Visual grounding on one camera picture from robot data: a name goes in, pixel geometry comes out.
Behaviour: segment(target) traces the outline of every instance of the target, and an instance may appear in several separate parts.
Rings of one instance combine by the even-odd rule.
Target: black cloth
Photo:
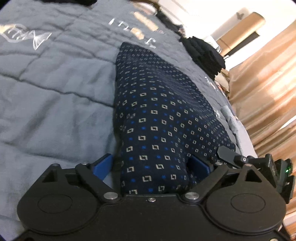
[[[84,6],[90,6],[97,2],[97,0],[37,0],[42,2],[55,2],[55,3],[74,3]]]
[[[235,150],[196,85],[152,51],[124,42],[116,85],[122,193],[182,193],[199,179],[187,170],[192,154],[217,161],[219,146]]]
[[[0,0],[0,9],[2,9],[9,0]]]
[[[174,31],[176,34],[181,36],[179,29],[182,28],[182,25],[175,25],[171,22],[171,20],[162,12],[158,11],[156,17],[170,30]]]
[[[225,69],[225,60],[223,57],[208,43],[196,37],[183,38],[183,43],[192,60],[206,72],[212,79],[215,79],[221,69]]]

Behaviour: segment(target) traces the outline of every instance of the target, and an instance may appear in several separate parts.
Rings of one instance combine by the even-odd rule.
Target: orange curtain
[[[262,49],[229,71],[229,101],[258,156],[292,159],[296,171],[296,21]],[[287,206],[289,220],[295,199]],[[290,223],[290,233],[296,232]]]

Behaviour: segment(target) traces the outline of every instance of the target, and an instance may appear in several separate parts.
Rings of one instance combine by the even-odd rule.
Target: quilted bedspread
[[[236,143],[219,113],[230,107],[225,96],[178,35],[148,16],[158,27],[152,31],[135,11],[126,0],[92,7],[11,0],[0,11],[0,234],[6,240],[23,231],[17,203],[50,164],[72,168],[116,154],[115,61],[123,42],[152,50],[188,75]]]

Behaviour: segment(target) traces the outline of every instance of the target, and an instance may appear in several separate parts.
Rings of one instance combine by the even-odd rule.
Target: blue dotted pattern
[[[213,159],[221,145],[235,150],[196,85],[152,51],[124,42],[116,73],[122,193],[182,193],[195,183],[191,154]]]

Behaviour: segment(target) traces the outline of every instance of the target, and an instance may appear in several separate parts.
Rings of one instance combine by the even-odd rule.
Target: silver graphic print
[[[35,30],[29,31],[24,25],[16,24],[0,24],[0,35],[10,43],[18,43],[27,39],[33,39],[33,48],[38,47],[46,41],[52,33],[35,34]]]

